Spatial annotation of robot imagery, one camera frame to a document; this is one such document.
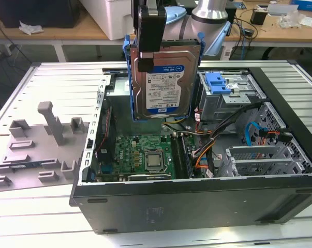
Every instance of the motherboard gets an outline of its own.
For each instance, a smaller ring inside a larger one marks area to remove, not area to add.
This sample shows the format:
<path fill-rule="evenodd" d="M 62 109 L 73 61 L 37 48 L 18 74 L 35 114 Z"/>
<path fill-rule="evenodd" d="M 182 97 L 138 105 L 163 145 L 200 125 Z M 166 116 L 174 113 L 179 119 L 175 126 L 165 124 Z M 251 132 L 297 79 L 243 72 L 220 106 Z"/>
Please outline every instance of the motherboard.
<path fill-rule="evenodd" d="M 186 135 L 182 138 L 184 149 L 189 155 L 195 149 L 194 137 Z M 99 173 L 105 177 L 119 174 L 166 174 L 170 179 L 177 179 L 175 141 L 173 135 L 118 136 L 114 162 L 100 164 Z"/>

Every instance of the green circuit board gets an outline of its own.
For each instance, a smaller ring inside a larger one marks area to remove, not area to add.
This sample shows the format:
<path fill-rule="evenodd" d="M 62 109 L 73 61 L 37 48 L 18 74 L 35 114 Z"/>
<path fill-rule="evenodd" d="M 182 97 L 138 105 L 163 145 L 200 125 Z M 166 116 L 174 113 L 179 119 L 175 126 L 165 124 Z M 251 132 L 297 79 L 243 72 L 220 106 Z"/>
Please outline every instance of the green circuit board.
<path fill-rule="evenodd" d="M 162 172 L 175 179 L 170 136 L 117 137 L 113 173 L 148 173 L 145 169 L 145 153 L 152 151 L 162 154 Z"/>

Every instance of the wooden desk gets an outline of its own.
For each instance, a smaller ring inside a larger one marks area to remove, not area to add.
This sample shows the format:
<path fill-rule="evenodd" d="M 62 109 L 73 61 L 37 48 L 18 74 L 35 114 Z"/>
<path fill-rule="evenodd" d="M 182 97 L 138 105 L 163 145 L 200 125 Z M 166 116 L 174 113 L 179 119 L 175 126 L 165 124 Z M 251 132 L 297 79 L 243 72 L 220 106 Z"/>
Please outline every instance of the wooden desk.
<path fill-rule="evenodd" d="M 253 9 L 258 2 L 244 2 L 247 10 Z M 236 15 L 239 18 L 243 10 L 238 10 Z M 250 22 L 252 11 L 242 14 L 241 18 Z M 312 17 L 312 12 L 302 11 L 308 17 Z M 302 28 L 281 29 L 277 26 L 278 17 L 269 17 L 265 19 L 263 25 L 256 25 L 258 37 L 253 40 L 253 47 L 311 47 L 312 48 L 312 28 L 302 26 Z M 53 45 L 59 62 L 66 62 L 66 55 L 63 51 L 63 45 L 114 45 L 123 44 L 123 40 L 109 40 L 105 33 L 99 28 L 92 17 L 82 12 L 80 19 L 74 28 L 44 28 L 44 33 L 32 34 L 31 36 L 23 33 L 18 28 L 1 27 L 5 34 L 13 40 L 15 44 L 47 44 Z M 240 30 L 234 25 L 231 35 L 226 37 L 224 49 L 221 58 L 228 60 L 230 53 L 239 40 Z M 10 42 L 5 39 L 0 31 L 0 44 L 9 45 Z"/>
<path fill-rule="evenodd" d="M 262 2 L 244 2 L 247 9 L 253 9 L 256 4 Z M 250 22 L 252 11 L 237 10 L 236 16 L 244 21 Z M 310 11 L 300 11 L 307 17 L 312 17 Z M 258 36 L 251 43 L 252 47 L 310 47 L 312 48 L 312 28 L 302 25 L 301 28 L 280 28 L 277 24 L 279 17 L 266 16 L 263 25 L 254 25 L 258 29 Z M 243 27 L 251 28 L 249 24 L 243 23 Z M 231 51 L 240 38 L 240 29 L 233 25 L 231 35 L 225 39 L 222 59 L 228 60 Z"/>
<path fill-rule="evenodd" d="M 74 28 L 45 27 L 43 33 L 27 35 L 18 28 L 5 28 L 3 23 L 0 23 L 0 26 L 15 44 L 53 45 L 59 62 L 67 61 L 63 45 L 96 45 L 96 52 L 100 55 L 98 45 L 123 44 L 123 39 L 109 40 L 94 19 L 85 11 L 81 12 L 80 19 Z M 7 47 L 11 44 L 1 31 L 0 44 L 6 46 L 6 53 L 10 53 Z"/>

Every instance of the blue cable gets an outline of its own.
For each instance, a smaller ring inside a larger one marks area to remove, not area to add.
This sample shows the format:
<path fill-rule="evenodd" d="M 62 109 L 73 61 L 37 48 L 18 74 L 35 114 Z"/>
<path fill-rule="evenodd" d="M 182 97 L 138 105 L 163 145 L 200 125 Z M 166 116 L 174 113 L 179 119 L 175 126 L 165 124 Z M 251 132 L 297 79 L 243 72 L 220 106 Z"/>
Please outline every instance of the blue cable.
<path fill-rule="evenodd" d="M 248 125 L 245 127 L 245 130 L 244 130 L 244 136 L 245 136 L 245 140 L 246 140 L 248 146 L 251 146 L 251 139 L 250 139 L 250 134 L 249 134 L 249 128 L 250 128 L 251 125 L 254 125 L 258 130 L 264 130 L 264 131 L 268 130 L 267 128 L 260 127 L 254 121 L 249 122 Z"/>
<path fill-rule="evenodd" d="M 244 42 L 245 42 L 245 32 L 244 29 L 242 29 L 242 33 L 243 33 L 243 42 L 242 42 L 242 52 L 241 52 L 241 60 L 243 60 L 243 55 L 244 55 Z"/>

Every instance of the blue drive bracket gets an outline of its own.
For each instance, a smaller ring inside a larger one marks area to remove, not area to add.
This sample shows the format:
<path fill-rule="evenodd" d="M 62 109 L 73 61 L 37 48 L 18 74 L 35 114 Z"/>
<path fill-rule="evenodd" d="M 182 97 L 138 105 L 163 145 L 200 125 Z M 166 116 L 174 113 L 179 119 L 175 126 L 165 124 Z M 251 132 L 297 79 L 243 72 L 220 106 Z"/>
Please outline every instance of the blue drive bracket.
<path fill-rule="evenodd" d="M 216 95 L 229 95 L 231 94 L 231 89 L 229 89 L 226 85 L 226 79 L 224 79 L 220 73 L 206 73 L 205 79 L 207 84 L 211 89 L 211 94 Z"/>
<path fill-rule="evenodd" d="M 123 52 L 125 54 L 126 62 L 127 62 L 127 72 L 128 72 L 128 80 L 129 80 L 129 96 L 130 96 L 130 112 L 131 116 L 134 119 L 134 97 L 133 97 L 133 89 L 132 89 L 132 82 L 131 82 L 131 64 L 130 64 L 130 36 L 125 35 L 125 40 L 123 44 Z"/>

